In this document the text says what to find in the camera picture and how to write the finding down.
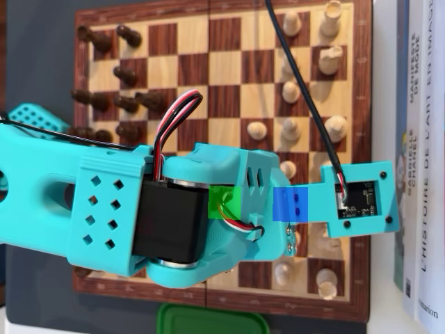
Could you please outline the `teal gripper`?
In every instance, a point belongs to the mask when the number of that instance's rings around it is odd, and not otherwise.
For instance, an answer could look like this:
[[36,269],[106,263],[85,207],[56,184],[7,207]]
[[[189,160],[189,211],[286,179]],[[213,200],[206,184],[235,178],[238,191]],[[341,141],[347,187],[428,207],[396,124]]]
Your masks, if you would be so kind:
[[268,251],[266,259],[274,260],[287,252],[289,240],[287,229],[296,224],[294,188],[280,168],[274,165],[270,172],[266,206],[265,238]]

